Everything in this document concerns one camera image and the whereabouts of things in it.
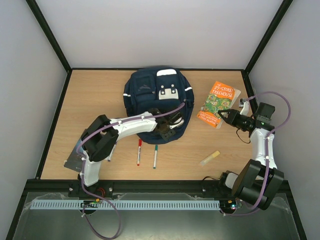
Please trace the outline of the green cap marker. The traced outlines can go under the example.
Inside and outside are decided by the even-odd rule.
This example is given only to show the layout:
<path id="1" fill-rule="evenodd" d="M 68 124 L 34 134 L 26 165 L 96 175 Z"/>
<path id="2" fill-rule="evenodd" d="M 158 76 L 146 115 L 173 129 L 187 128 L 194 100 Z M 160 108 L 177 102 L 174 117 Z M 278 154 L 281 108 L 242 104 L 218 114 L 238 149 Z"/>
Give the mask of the green cap marker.
<path id="1" fill-rule="evenodd" d="M 154 157 L 153 157 L 153 169 L 157 168 L 157 159 L 158 159 L 158 145 L 156 144 L 154 147 Z"/>

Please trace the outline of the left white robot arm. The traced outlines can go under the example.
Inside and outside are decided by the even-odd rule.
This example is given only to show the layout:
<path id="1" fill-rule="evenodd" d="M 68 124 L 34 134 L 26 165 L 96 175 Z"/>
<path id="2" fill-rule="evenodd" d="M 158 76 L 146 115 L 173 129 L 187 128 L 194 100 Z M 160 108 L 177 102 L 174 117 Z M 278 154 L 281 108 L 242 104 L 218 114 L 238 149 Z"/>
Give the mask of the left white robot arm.
<path id="1" fill-rule="evenodd" d="M 108 159 L 114 145 L 121 139 L 140 133 L 158 133 L 168 140 L 175 128 L 184 123 L 182 106 L 166 113 L 151 108 L 139 115 L 125 118 L 107 118 L 100 115 L 83 132 L 76 152 L 82 155 L 80 178 L 87 187 L 96 184 L 102 161 Z"/>

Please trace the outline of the dark blue Wuthering Heights book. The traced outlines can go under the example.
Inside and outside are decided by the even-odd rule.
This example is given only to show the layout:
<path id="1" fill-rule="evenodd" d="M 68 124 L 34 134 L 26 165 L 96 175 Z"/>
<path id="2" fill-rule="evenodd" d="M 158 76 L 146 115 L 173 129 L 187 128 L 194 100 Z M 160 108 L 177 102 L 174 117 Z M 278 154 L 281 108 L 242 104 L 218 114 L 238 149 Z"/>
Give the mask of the dark blue Wuthering Heights book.
<path id="1" fill-rule="evenodd" d="M 82 157 L 84 156 L 84 149 L 82 146 L 79 148 L 79 151 L 77 152 L 77 148 L 81 142 L 82 142 L 81 139 L 77 141 L 72 152 L 70 153 L 67 160 L 64 161 L 64 165 L 63 165 L 64 168 L 67 168 L 69 170 L 72 170 L 78 173 L 82 171 L 82 164 L 83 164 Z"/>

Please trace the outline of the orange treehouse book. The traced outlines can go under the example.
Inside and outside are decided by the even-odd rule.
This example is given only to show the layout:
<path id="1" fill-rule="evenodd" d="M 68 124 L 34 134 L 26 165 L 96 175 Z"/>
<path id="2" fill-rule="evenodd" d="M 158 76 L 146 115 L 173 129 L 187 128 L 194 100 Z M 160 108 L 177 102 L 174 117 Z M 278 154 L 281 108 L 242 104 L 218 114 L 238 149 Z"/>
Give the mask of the orange treehouse book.
<path id="1" fill-rule="evenodd" d="M 219 129 L 223 120 L 218 111 L 230 109 L 240 94 L 240 90 L 216 81 L 197 113 L 197 117 L 210 126 Z"/>

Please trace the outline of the navy blue backpack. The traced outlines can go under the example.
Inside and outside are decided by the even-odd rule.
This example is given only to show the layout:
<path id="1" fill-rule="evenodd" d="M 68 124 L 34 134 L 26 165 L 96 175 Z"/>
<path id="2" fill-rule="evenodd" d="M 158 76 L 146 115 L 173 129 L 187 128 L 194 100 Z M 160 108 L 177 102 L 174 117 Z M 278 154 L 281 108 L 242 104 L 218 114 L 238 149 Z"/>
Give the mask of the navy blue backpack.
<path id="1" fill-rule="evenodd" d="M 164 114 L 184 103 L 180 111 L 184 119 L 185 133 L 194 109 L 195 96 L 187 78 L 178 69 L 154 66 L 139 69 L 131 74 L 124 86 L 123 102 L 128 117 L 150 109 L 158 109 Z M 152 143 L 152 132 L 137 135 L 147 144 L 163 145 Z"/>

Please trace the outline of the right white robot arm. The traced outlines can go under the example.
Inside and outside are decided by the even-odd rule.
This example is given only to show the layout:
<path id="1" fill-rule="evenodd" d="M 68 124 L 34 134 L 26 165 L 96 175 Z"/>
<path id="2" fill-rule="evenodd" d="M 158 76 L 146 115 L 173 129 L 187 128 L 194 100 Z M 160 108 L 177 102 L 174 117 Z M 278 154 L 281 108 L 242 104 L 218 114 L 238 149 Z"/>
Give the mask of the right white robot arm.
<path id="1" fill-rule="evenodd" d="M 254 208 L 266 210 L 284 180 L 284 173 L 277 169 L 273 156 L 275 135 L 270 125 L 275 107 L 260 103 L 252 116 L 236 109 L 219 110 L 219 116 L 232 127 L 248 132 L 252 144 L 252 158 L 240 174 L 230 171 L 222 174 L 218 191 L 247 202 Z"/>

